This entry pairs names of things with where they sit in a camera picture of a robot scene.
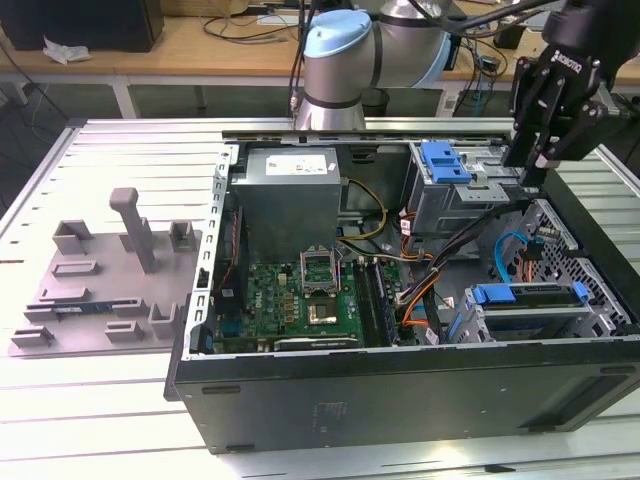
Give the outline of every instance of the blue latch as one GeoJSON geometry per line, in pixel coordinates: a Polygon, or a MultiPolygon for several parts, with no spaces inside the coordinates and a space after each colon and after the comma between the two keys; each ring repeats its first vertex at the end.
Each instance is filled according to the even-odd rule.
{"type": "Polygon", "coordinates": [[[505,283],[478,285],[473,289],[473,297],[478,305],[485,303],[514,303],[516,297],[511,287],[505,283]]]}
{"type": "Polygon", "coordinates": [[[422,161],[431,170],[434,183],[471,183],[461,158],[448,142],[422,143],[422,161]]]}
{"type": "Polygon", "coordinates": [[[573,282],[573,289],[583,305],[589,301],[589,289],[585,287],[584,283],[573,282]]]}

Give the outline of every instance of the metal worktable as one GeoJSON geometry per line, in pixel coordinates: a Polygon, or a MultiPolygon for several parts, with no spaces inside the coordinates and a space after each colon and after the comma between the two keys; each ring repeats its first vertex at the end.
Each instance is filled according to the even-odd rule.
{"type": "MultiPolygon", "coordinates": [[[[506,131],[503,119],[396,119],[373,129],[506,131]]],[[[152,229],[173,219],[199,228],[211,194],[210,152],[221,130],[287,128],[284,120],[91,121],[67,129],[0,222],[0,345],[49,263],[59,220],[123,231],[110,190],[134,186],[152,229]]],[[[562,166],[562,177],[640,269],[638,181],[605,149],[562,166]]],[[[640,476],[640,392],[574,433],[215,457],[180,402],[162,397],[169,353],[24,360],[0,358],[0,478],[465,478],[487,465],[501,479],[640,476]]],[[[420,421],[417,402],[412,403],[420,421]]]]}

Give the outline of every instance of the wooden desk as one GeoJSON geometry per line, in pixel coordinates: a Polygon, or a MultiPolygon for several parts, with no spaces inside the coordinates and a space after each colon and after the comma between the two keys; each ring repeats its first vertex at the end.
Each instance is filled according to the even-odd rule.
{"type": "MultiPolygon", "coordinates": [[[[477,15],[494,7],[459,1],[467,13],[477,15]]],[[[220,31],[223,22],[212,26],[220,31]]],[[[229,25],[226,35],[250,35],[273,30],[275,26],[229,25]]],[[[107,84],[113,88],[123,118],[138,117],[138,109],[129,92],[130,85],[193,85],[196,99],[204,106],[203,85],[285,86],[297,48],[297,41],[287,32],[276,34],[282,41],[265,45],[240,45],[205,34],[201,20],[193,17],[167,17],[162,37],[149,53],[114,51],[91,52],[91,60],[60,65],[42,52],[18,52],[5,37],[0,37],[14,60],[34,81],[40,83],[107,84]]],[[[534,54],[544,45],[540,34],[525,34],[520,49],[504,51],[509,67],[496,82],[496,90],[508,90],[514,72],[514,59],[534,54]]],[[[484,53],[496,55],[486,47],[484,53]]],[[[443,91],[438,116],[451,116],[456,101],[471,79],[473,63],[468,51],[462,49],[456,68],[444,72],[432,88],[443,91]]],[[[24,82],[9,61],[0,55],[0,84],[12,88],[14,98],[26,102],[22,90],[14,85],[24,82]]],[[[620,71],[618,90],[640,92],[640,65],[625,66],[620,71]]]]}

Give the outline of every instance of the white paper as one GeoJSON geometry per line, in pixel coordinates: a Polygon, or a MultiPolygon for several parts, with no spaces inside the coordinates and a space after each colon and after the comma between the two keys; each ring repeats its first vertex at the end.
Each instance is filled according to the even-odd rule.
{"type": "Polygon", "coordinates": [[[58,45],[47,37],[44,37],[44,43],[46,47],[42,49],[42,52],[47,57],[63,65],[66,65],[69,62],[79,62],[82,60],[89,60],[91,58],[87,47],[67,47],[66,45],[58,45]]]}
{"type": "Polygon", "coordinates": [[[326,175],[327,159],[324,155],[270,155],[266,174],[326,175]]]}

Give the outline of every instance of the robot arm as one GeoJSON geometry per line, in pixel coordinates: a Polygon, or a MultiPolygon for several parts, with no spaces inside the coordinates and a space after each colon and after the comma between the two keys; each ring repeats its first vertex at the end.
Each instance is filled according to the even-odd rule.
{"type": "Polygon", "coordinates": [[[518,60],[506,166],[524,167],[521,183],[540,185],[562,161],[583,159],[631,117],[611,99],[619,68],[640,51],[640,2],[570,0],[553,13],[540,58],[518,60]]]}
{"type": "MultiPolygon", "coordinates": [[[[450,3],[421,5],[440,18],[450,3]]],[[[365,88],[426,88],[442,73],[450,46],[449,34],[408,0],[388,1],[378,22],[351,10],[314,18],[304,51],[304,98],[295,128],[364,129],[360,95],[365,88]]]]}
{"type": "MultiPolygon", "coordinates": [[[[364,129],[367,87],[426,88],[449,54],[449,33],[463,32],[553,0],[520,3],[451,22],[451,0],[389,0],[380,21],[361,12],[315,18],[305,48],[300,130],[364,129]]],[[[629,117],[609,96],[618,69],[640,51],[640,1],[568,0],[550,15],[539,59],[521,58],[510,111],[515,136],[503,162],[524,167],[522,183],[539,185],[560,160],[581,160],[629,117]]]]}

